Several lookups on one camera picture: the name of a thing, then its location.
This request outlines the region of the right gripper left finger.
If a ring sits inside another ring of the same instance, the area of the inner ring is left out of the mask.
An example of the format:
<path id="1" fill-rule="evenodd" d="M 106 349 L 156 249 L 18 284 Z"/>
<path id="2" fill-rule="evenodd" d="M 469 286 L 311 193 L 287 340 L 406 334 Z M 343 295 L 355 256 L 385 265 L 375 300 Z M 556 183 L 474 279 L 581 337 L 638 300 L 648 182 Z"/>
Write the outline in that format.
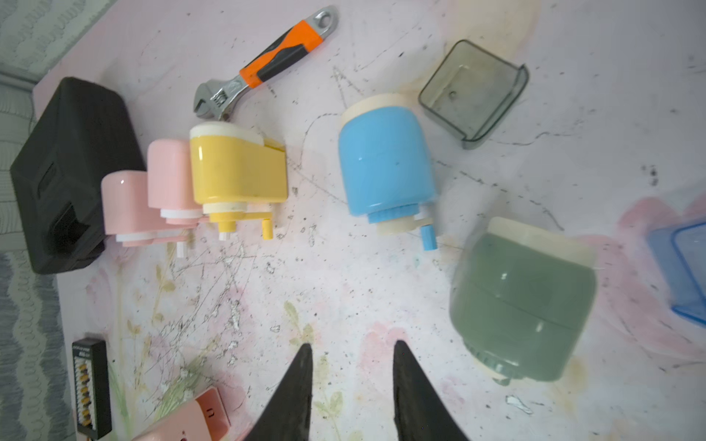
<path id="1" fill-rule="evenodd" d="M 303 344 L 255 425 L 251 440 L 299 440 L 310 437 L 314 359 L 310 344 Z"/>

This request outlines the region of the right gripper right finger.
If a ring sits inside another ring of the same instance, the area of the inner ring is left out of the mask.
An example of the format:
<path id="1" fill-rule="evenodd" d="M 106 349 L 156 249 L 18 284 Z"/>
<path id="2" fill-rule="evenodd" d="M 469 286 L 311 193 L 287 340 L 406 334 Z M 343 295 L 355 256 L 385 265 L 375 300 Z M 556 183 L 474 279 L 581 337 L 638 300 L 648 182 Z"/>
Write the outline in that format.
<path id="1" fill-rule="evenodd" d="M 469 440 L 403 340 L 393 351 L 393 402 L 399 440 Z"/>

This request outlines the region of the blue pencil sharpener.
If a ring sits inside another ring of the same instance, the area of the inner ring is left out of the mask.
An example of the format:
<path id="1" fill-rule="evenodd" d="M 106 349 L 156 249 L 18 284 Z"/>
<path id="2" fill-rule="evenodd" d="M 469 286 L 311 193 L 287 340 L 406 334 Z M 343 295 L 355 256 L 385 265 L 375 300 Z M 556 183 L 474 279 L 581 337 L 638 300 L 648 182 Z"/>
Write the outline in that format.
<path id="1" fill-rule="evenodd" d="M 434 220 L 420 215 L 438 196 L 430 154 L 406 97 L 382 94 L 348 108 L 338 154 L 351 215 L 380 234 L 417 230 L 426 251 L 438 248 Z"/>

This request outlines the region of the pink pencil sharpener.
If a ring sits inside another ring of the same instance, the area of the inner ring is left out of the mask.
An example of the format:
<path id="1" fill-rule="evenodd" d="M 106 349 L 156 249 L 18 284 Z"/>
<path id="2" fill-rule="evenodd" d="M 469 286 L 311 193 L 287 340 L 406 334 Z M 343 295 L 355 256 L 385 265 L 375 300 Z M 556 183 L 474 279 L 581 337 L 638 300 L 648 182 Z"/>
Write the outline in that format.
<path id="1" fill-rule="evenodd" d="M 195 228 L 204 219 L 195 201 L 190 145 L 185 140 L 159 139 L 148 147 L 148 206 L 169 225 Z"/>
<path id="2" fill-rule="evenodd" d="M 187 253 L 187 232 L 169 225 L 148 205 L 148 173 L 123 170 L 101 181 L 105 233 L 123 247 L 174 244 L 176 256 Z"/>
<path id="3" fill-rule="evenodd" d="M 159 419 L 134 441 L 222 440 L 231 424 L 224 402 L 215 386 Z"/>

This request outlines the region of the blue transparent tray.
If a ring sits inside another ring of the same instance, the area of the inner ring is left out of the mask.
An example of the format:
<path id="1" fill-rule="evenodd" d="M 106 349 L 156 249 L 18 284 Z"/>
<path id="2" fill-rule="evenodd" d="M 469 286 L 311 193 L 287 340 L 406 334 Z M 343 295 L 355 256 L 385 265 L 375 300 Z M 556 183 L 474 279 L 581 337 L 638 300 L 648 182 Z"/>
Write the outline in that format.
<path id="1" fill-rule="evenodd" d="M 705 326 L 705 219 L 656 229 L 647 242 L 676 315 Z"/>

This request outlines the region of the grey transparent tray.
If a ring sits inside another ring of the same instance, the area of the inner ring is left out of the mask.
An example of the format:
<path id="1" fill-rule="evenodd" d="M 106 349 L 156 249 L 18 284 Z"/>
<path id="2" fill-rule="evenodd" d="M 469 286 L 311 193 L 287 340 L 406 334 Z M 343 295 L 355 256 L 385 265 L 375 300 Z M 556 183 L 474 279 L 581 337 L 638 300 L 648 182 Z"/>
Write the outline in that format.
<path id="1" fill-rule="evenodd" d="M 459 40 L 418 95 L 419 105 L 465 150 L 489 138 L 518 102 L 530 81 L 516 65 L 470 42 Z"/>

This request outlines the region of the black plastic tool case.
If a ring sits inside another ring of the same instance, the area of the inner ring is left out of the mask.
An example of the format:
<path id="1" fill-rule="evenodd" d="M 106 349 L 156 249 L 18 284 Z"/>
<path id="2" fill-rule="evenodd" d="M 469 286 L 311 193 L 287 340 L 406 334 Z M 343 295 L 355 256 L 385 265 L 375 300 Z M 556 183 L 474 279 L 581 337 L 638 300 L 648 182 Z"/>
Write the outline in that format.
<path id="1" fill-rule="evenodd" d="M 101 181 L 122 170 L 145 170 L 122 97 L 64 78 L 10 169 L 35 273 L 85 268 L 103 253 Z"/>

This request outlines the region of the orange handled adjustable wrench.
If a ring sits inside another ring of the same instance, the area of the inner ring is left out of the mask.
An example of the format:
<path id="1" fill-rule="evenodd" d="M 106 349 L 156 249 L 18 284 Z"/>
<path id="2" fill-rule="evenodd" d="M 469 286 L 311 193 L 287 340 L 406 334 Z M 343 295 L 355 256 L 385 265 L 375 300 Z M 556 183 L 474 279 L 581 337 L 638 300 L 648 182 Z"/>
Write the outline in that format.
<path id="1" fill-rule="evenodd" d="M 200 119 L 227 121 L 240 99 L 320 46 L 335 31 L 338 22 L 336 7 L 319 9 L 284 32 L 233 79 L 211 79 L 200 84 L 195 92 L 193 112 Z"/>

